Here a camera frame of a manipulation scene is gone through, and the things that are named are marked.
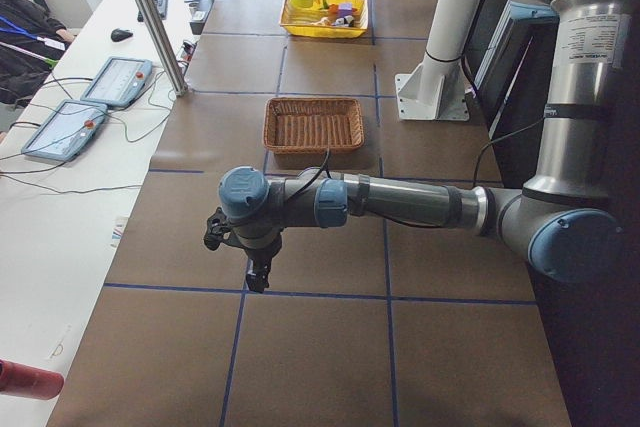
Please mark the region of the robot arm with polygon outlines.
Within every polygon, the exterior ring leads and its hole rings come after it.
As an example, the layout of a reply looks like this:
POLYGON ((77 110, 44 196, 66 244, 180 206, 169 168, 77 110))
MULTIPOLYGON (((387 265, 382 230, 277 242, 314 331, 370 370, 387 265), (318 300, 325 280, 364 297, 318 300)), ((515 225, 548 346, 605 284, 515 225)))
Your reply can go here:
POLYGON ((606 209, 602 165, 608 126, 624 78, 624 52, 639 0, 511 0, 524 18, 559 21, 535 175, 519 190, 462 190, 309 168, 267 178, 227 172, 204 243, 242 249, 246 282, 263 292, 287 227, 340 227, 375 215, 418 228, 469 228, 494 235, 538 272, 581 282, 610 268, 620 223, 606 209))

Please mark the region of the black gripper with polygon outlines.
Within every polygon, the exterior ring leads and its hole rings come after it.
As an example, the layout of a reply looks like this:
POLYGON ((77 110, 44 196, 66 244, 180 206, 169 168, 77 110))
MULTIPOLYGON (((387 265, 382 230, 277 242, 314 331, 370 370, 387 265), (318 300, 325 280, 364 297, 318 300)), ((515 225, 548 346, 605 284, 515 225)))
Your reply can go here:
POLYGON ((245 250, 250 260, 250 268, 245 280, 251 292, 263 293, 269 288, 269 274, 272 261, 278 255, 281 248, 281 243, 271 243, 263 248, 245 250))

